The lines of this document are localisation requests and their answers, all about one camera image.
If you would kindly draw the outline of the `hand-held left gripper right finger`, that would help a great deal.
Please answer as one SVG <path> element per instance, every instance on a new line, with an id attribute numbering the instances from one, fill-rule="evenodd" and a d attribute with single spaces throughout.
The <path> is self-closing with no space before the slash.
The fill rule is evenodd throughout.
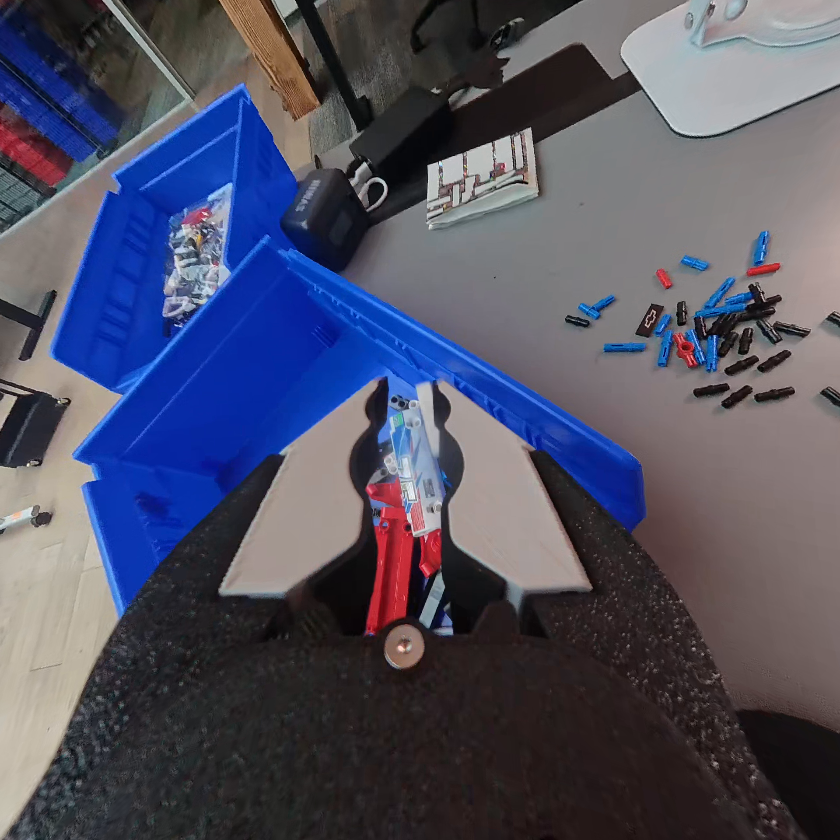
<path id="1" fill-rule="evenodd" d="M 590 582 L 532 461 L 532 447 L 441 381 L 445 430 L 464 460 L 449 499 L 454 546 L 500 578 L 505 595 L 590 592 Z"/>

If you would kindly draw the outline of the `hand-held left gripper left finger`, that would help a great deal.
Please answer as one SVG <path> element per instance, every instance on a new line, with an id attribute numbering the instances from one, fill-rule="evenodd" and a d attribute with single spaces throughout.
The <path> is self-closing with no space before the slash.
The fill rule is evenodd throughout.
<path id="1" fill-rule="evenodd" d="M 364 503 L 351 476 L 354 447 L 371 429 L 369 381 L 282 452 L 275 478 L 218 588 L 222 597 L 281 598 L 355 545 Z"/>

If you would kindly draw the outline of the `white stickered panel brick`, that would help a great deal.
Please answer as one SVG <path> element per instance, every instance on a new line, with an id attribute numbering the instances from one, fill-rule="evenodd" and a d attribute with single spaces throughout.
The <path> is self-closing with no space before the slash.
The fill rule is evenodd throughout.
<path id="1" fill-rule="evenodd" d="M 387 430 L 395 458 L 406 518 L 417 538 L 441 529 L 446 488 L 438 463 L 441 431 L 434 407 L 434 385 L 416 386 L 414 398 L 391 398 Z"/>

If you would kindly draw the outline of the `blue plastic storage bin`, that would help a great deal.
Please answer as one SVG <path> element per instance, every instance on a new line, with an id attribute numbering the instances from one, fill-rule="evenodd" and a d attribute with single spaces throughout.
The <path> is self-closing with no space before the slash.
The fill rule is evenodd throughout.
<path id="1" fill-rule="evenodd" d="M 163 559 L 224 498 L 216 480 L 169 467 L 106 461 L 82 487 L 117 614 Z"/>
<path id="2" fill-rule="evenodd" d="M 209 476 L 226 495 L 380 375 L 443 380 L 546 451 L 627 529 L 645 518 L 626 450 L 422 323 L 296 252 L 262 243 L 120 395 L 79 461 Z"/>
<path id="3" fill-rule="evenodd" d="M 165 349 L 163 284 L 169 219 L 232 186 L 223 262 L 234 270 L 269 236 L 298 182 L 241 84 L 114 173 L 51 345 L 52 357 L 123 394 Z"/>

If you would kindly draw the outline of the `grey desk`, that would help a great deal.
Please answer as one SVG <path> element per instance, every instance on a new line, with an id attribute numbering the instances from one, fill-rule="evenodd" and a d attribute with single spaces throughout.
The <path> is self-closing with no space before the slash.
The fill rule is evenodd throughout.
<path id="1" fill-rule="evenodd" d="M 424 205 L 375 225 L 345 276 L 546 397 L 629 456 L 554 456 L 635 533 L 687 604 L 736 705 L 838 729 L 838 92 L 711 140 L 636 92 L 538 145 L 540 197 L 431 232 Z M 729 378 L 778 402 L 697 398 L 717 379 L 625 342 L 647 307 L 702 303 L 771 233 L 778 318 L 808 328 L 773 371 Z"/>

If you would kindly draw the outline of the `clear bag of bricks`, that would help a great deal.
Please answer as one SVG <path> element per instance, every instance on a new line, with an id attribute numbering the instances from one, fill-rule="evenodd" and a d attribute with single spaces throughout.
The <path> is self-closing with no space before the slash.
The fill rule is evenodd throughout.
<path id="1" fill-rule="evenodd" d="M 229 277 L 224 261 L 232 183 L 184 207 L 169 220 L 164 263 L 163 335 L 171 339 Z"/>

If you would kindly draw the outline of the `pile of blue black pins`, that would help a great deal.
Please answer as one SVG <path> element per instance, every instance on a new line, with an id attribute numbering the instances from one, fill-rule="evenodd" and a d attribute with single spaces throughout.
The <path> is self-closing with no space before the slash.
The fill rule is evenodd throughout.
<path id="1" fill-rule="evenodd" d="M 720 408 L 730 411 L 748 399 L 759 405 L 782 403 L 796 395 L 793 385 L 760 389 L 757 384 L 735 386 L 732 380 L 746 373 L 768 376 L 792 359 L 784 340 L 804 340 L 812 329 L 803 324 L 779 320 L 784 301 L 781 294 L 769 294 L 761 278 L 777 274 L 782 264 L 772 261 L 773 233 L 760 230 L 749 249 L 747 265 L 738 274 L 726 276 L 709 297 L 692 311 L 687 299 L 672 306 L 649 304 L 633 338 L 605 342 L 604 354 L 641 354 L 654 347 L 660 370 L 673 359 L 688 371 L 720 376 L 692 390 L 696 399 L 720 398 Z"/>

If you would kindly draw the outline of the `black rolling case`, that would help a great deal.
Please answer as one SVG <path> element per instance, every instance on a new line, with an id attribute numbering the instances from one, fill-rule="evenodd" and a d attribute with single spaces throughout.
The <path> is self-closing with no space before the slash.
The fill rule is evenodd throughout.
<path id="1" fill-rule="evenodd" d="M 40 467 L 71 399 L 6 380 L 1 385 L 2 396 L 13 399 L 1 426 L 1 467 Z"/>

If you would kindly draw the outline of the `black power bank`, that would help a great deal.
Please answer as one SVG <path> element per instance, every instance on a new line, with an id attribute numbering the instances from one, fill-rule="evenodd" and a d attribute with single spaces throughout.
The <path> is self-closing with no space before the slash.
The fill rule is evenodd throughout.
<path id="1" fill-rule="evenodd" d="M 316 169 L 300 181 L 280 228 L 303 255 L 341 272 L 370 230 L 371 221 L 342 170 Z"/>

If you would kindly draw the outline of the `folded sticker sheet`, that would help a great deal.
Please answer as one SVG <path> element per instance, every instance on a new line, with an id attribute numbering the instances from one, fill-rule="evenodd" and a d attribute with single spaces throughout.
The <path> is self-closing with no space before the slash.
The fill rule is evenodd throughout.
<path id="1" fill-rule="evenodd" d="M 537 198 L 535 156 L 528 127 L 429 164 L 427 228 L 446 228 Z"/>

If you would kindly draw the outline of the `black metal table leg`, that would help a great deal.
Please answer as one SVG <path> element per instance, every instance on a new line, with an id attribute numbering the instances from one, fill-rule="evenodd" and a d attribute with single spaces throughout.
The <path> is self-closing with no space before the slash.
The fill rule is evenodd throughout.
<path id="1" fill-rule="evenodd" d="M 350 115 L 357 133 L 364 131 L 373 121 L 371 103 L 366 96 L 357 96 L 343 68 L 339 54 L 333 45 L 315 1 L 295 2 L 301 18 L 310 33 L 314 45 L 323 60 L 336 87 L 344 107 Z"/>

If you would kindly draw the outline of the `white book stand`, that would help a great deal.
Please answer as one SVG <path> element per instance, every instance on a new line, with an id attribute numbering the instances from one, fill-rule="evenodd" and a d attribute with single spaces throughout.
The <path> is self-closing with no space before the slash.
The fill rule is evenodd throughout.
<path id="1" fill-rule="evenodd" d="M 675 133 L 716 137 L 838 88 L 839 2 L 686 2 L 621 58 Z"/>

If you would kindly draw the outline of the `stack of blue red crates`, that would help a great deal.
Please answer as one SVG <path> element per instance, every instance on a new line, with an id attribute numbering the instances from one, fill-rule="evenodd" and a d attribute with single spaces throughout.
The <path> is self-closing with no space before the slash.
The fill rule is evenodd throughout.
<path id="1" fill-rule="evenodd" d="M 1 2 L 1 229 L 119 147 L 126 111 L 104 87 L 125 38 L 104 2 Z"/>

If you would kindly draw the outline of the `red frame brick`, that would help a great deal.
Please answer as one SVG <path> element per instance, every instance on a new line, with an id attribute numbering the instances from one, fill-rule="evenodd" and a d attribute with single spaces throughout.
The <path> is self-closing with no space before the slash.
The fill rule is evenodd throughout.
<path id="1" fill-rule="evenodd" d="M 416 543 L 420 551 L 417 568 L 427 583 L 419 621 L 438 634 L 452 634 L 452 624 L 445 621 L 441 530 L 415 536 L 398 480 L 369 483 L 365 490 L 380 506 L 374 509 L 376 569 L 364 634 L 377 635 L 387 625 L 408 616 Z"/>

